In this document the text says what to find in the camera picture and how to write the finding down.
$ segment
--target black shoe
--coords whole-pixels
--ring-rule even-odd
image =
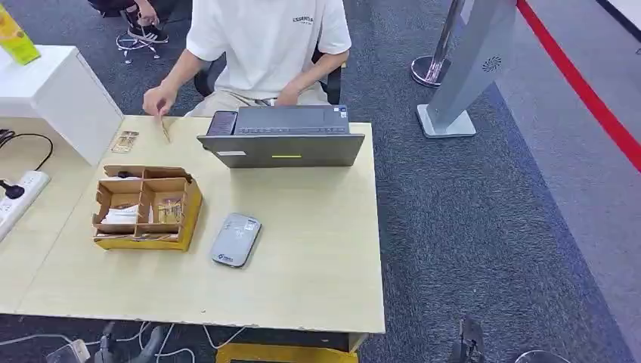
[[[156,28],[154,25],[148,26],[132,26],[129,24],[129,29],[127,33],[136,39],[140,39],[144,42],[149,43],[167,43],[169,41],[169,36],[165,34],[162,30]]]

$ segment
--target speaker grille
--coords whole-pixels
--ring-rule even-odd
[[[486,73],[494,72],[495,70],[498,70],[500,68],[502,62],[503,59],[501,59],[501,57],[498,57],[496,55],[490,57],[483,63],[483,71]]]

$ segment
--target smartphone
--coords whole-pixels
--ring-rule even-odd
[[[232,135],[236,125],[236,111],[216,111],[209,124],[207,136]]]
[[[214,240],[212,260],[231,267],[243,267],[258,237],[261,224],[258,220],[231,213],[222,224]]]

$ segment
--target light wooden desk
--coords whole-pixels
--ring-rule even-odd
[[[229,170],[197,135],[208,119],[174,123],[172,143],[153,119],[127,116],[140,136],[103,164],[181,166],[204,201],[186,253],[111,250],[93,244],[96,182],[84,194],[24,294],[17,313],[350,333],[356,349],[385,332],[371,127],[352,168]],[[94,179],[103,177],[101,169]],[[263,223],[245,268],[212,262],[227,214]]]
[[[43,119],[0,118],[0,129],[43,134],[54,143],[54,153],[42,167],[51,181],[0,241],[0,313],[13,313],[94,175],[95,166],[87,164]],[[49,143],[41,138],[9,141],[0,150],[0,178],[19,180],[36,168],[47,152]]]

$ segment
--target laptop keyboard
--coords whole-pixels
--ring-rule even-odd
[[[341,135],[346,134],[345,127],[264,127],[259,129],[241,128],[236,135]]]

